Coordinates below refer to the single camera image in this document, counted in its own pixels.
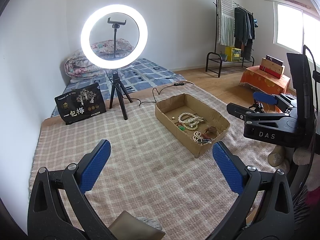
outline blue patterned bedsheet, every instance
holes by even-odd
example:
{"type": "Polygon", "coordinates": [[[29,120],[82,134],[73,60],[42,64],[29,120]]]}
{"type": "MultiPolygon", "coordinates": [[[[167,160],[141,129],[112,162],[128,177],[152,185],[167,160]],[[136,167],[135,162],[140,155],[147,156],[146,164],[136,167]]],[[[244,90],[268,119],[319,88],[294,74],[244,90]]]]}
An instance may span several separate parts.
{"type": "MultiPolygon", "coordinates": [[[[132,66],[124,70],[118,71],[120,80],[129,94],[143,89],[185,80],[183,76],[175,74],[172,71],[145,58],[138,58],[131,65],[132,66]]],[[[112,73],[109,73],[108,75],[112,80],[112,73]]],[[[112,84],[107,77],[107,73],[91,79],[85,79],[77,83],[70,83],[64,90],[63,94],[74,89],[89,86],[93,83],[100,84],[100,89],[104,100],[110,99],[112,84]]],[[[57,115],[59,115],[59,112],[56,107],[52,113],[52,116],[57,115]]]]}

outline striped towel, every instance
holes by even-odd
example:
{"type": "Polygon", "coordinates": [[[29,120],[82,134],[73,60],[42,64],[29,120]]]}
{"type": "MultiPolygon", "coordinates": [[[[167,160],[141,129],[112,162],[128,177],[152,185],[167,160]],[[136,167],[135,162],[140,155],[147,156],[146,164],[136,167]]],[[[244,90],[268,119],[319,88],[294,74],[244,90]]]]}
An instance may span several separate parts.
{"type": "Polygon", "coordinates": [[[218,42],[224,46],[234,45],[235,9],[232,0],[218,0],[218,42]]]}

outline window pane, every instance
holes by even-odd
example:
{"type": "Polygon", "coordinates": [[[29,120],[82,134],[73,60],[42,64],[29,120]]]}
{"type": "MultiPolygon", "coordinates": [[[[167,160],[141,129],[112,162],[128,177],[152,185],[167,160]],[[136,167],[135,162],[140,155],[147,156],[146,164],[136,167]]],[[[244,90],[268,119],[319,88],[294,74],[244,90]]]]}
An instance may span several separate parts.
{"type": "MultiPolygon", "coordinates": [[[[306,44],[308,48],[311,50],[316,63],[320,64],[320,22],[317,19],[304,13],[303,24],[304,44],[306,44]]],[[[308,51],[306,52],[306,54],[310,59],[312,59],[308,51]]]]}
{"type": "Polygon", "coordinates": [[[278,4],[277,43],[302,52],[302,11],[278,4]]]}

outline window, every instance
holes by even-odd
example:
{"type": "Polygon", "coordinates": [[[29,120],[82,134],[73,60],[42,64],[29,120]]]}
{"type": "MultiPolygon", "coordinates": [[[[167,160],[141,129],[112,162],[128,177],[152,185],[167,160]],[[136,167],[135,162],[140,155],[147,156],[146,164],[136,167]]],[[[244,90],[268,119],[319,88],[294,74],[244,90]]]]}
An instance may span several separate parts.
{"type": "Polygon", "coordinates": [[[274,43],[302,53],[303,45],[311,50],[320,65],[320,21],[301,9],[275,2],[274,43]]]}

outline blue gripper pad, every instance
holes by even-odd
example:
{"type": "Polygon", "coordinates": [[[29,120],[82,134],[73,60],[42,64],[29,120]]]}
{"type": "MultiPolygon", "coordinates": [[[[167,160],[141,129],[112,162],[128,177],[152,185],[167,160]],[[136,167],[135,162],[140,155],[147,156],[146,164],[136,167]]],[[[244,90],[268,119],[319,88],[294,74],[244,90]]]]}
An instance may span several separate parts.
{"type": "Polygon", "coordinates": [[[226,150],[222,147],[220,142],[217,142],[212,147],[212,156],[226,179],[230,189],[238,193],[243,192],[243,176],[237,169],[231,158],[228,156],[226,150]]]}
{"type": "Polygon", "coordinates": [[[79,184],[79,189],[82,194],[86,191],[92,190],[93,185],[96,183],[97,178],[100,175],[104,165],[109,159],[111,154],[111,144],[109,141],[105,140],[103,144],[94,153],[89,164],[86,166],[81,174],[81,180],[79,184]]]}
{"type": "Polygon", "coordinates": [[[263,103],[266,103],[266,104],[272,105],[272,106],[278,104],[278,99],[275,96],[268,95],[268,94],[262,93],[262,92],[254,92],[253,98],[259,102],[263,102],[263,103]]]}

